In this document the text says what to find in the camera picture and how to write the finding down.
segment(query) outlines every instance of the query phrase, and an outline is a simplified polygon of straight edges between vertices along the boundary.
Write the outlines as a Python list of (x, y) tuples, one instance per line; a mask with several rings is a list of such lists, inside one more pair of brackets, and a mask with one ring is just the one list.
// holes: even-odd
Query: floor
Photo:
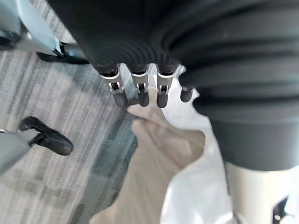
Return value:
[[(31, 2), (61, 41), (73, 41), (44, 0)], [(133, 103), (128, 70), (121, 71)], [(86, 224), (113, 202), (136, 148), (135, 117), (115, 105), (92, 66), (0, 52), (0, 105), (1, 128), (17, 131), (22, 118), (36, 116), (75, 146), (66, 157), (33, 147), (0, 177), (0, 224)]]

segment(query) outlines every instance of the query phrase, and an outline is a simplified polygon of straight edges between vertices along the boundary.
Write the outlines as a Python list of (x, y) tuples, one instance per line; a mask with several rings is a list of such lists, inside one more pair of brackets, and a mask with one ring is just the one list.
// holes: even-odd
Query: black fabric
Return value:
[[(95, 68), (114, 63), (182, 63), (186, 73), (179, 79), (181, 84), (200, 93), (195, 109), (209, 116), (212, 124), (220, 122), (213, 128), (218, 141), (227, 144), (220, 145), (225, 160), (259, 170), (299, 164), (298, 142), (286, 142), (287, 136), (280, 138), (281, 146), (287, 146), (281, 149), (286, 155), (281, 160), (269, 159), (281, 152), (271, 148), (268, 136), (252, 138), (256, 150), (248, 161), (238, 157), (247, 154), (247, 147), (224, 139), (230, 133), (228, 139), (234, 141), (233, 134), (245, 130), (255, 136), (260, 125), (283, 124), (286, 130), (290, 122), (299, 126), (299, 0), (49, 3)], [(246, 129), (248, 124), (256, 126)], [(239, 137), (246, 144), (246, 135)]]

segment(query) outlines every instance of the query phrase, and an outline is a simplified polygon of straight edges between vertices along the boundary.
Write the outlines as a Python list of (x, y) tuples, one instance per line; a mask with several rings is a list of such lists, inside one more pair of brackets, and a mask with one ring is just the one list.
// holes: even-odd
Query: beige sheet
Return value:
[(172, 177), (203, 153), (204, 134), (172, 127), (156, 106), (157, 91), (150, 89), (149, 93), (148, 107), (133, 105), (128, 109), (141, 119), (132, 124), (138, 148), (120, 194), (90, 224), (158, 224)]

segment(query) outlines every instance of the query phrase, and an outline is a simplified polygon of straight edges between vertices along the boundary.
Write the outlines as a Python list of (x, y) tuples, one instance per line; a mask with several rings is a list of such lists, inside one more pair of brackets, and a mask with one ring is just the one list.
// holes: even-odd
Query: white plastic bag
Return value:
[(180, 85), (173, 80), (163, 113), (174, 127), (200, 130), (206, 136), (203, 155), (170, 182), (161, 214), (161, 224), (225, 224), (232, 220), (224, 165), (209, 119), (189, 103), (179, 102)]

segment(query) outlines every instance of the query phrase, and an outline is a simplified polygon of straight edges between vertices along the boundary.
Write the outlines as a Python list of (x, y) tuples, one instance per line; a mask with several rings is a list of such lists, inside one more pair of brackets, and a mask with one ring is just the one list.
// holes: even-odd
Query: gray striped carpet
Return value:
[[(61, 41), (73, 41), (45, 1), (31, 2)], [(128, 70), (121, 70), (135, 98)], [(0, 52), (0, 109), (1, 128), (16, 131), (22, 118), (36, 116), (75, 146), (67, 157), (33, 147), (0, 177), (0, 224), (86, 224), (113, 202), (136, 148), (134, 117), (115, 105), (90, 65)]]

